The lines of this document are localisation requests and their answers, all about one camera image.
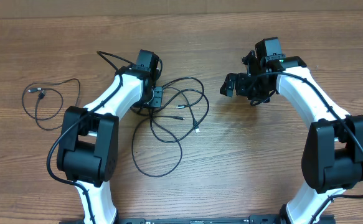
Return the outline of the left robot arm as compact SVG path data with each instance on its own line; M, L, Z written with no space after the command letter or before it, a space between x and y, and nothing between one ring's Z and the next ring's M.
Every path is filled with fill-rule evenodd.
M112 84L96 100L65 111L54 144L56 164L65 173L65 183L78 190L85 212L81 223L116 221L110 179L118 158L119 123L132 106L154 100L161 64L155 53L140 50L136 62L115 70Z

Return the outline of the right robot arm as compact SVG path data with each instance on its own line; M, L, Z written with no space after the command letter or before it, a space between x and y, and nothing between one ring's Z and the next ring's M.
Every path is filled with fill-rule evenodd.
M244 73L227 74L220 94L245 96L251 106L284 96L308 127L301 159L304 182L277 215L251 215L249 223L335 223L323 215L337 198L363 182L363 115L338 106L314 81L307 64L287 57L277 37L263 39L242 58Z

